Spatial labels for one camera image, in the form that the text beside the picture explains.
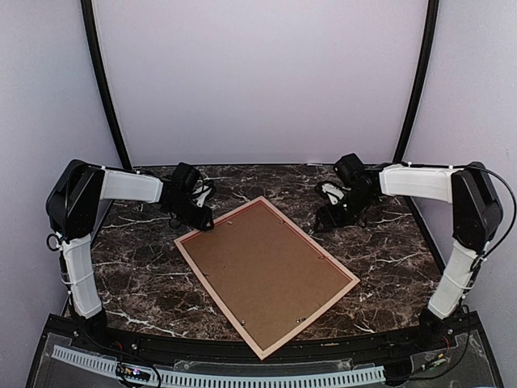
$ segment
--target brown board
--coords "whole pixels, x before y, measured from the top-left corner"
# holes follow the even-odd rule
[[[175,243],[261,360],[359,283],[263,197]]]

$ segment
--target marble table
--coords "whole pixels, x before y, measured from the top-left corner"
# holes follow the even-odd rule
[[[402,198],[383,197],[366,227],[313,234],[325,202],[314,191],[337,181],[330,167],[305,165],[199,167],[214,179],[208,202],[219,217],[265,196],[360,278],[360,283],[297,340],[362,335],[416,326],[439,281],[439,270]],[[144,168],[156,176],[173,167]],[[172,230],[157,205],[116,201],[92,249],[108,324],[129,331],[202,340],[241,340],[174,245],[190,231]]]

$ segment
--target white vent grille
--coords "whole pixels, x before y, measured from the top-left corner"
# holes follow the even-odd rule
[[[54,346],[52,357],[78,368],[89,370],[106,377],[115,375],[116,360],[113,357],[96,356],[78,350]],[[158,379],[151,368],[140,370],[151,374],[147,386],[157,386]],[[163,388],[341,388],[363,386],[384,382],[384,367],[350,370],[338,373],[311,374],[292,377],[232,377],[210,376],[204,374],[179,373],[158,368]]]

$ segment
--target robotic arm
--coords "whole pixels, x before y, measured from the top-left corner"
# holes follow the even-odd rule
[[[427,311],[444,319],[471,288],[489,243],[502,220],[502,207],[484,166],[473,162],[462,168],[403,164],[365,166],[355,154],[334,164],[346,189],[321,182],[316,191],[330,203],[316,215],[316,231],[355,224],[380,195],[415,196],[452,204],[454,239],[451,257]]]
[[[204,201],[214,193],[214,187],[203,183],[195,190],[200,177],[201,174],[186,163],[180,163],[165,179],[80,160],[73,160],[66,167],[47,199],[47,214],[54,231],[48,236],[47,245],[61,252],[61,276],[73,296],[77,315],[84,320],[96,317],[105,321],[90,256],[99,202],[138,200],[160,204],[161,211],[174,214],[176,221],[199,230],[210,230],[214,226],[212,210],[204,206]],[[57,240],[55,247],[49,243],[52,237]]]

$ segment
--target gray wall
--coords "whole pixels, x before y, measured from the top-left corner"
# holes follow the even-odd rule
[[[65,301],[47,195],[72,158],[117,164],[79,1],[0,0],[0,136],[0,376],[21,387]]]
[[[393,156],[426,0],[97,0],[137,166]]]
[[[427,84],[406,159],[483,161],[517,190],[517,2],[441,2]],[[497,185],[506,216],[509,197]],[[444,255],[449,206],[419,202]],[[468,302],[488,332],[506,386],[517,386],[517,231],[482,269]]]

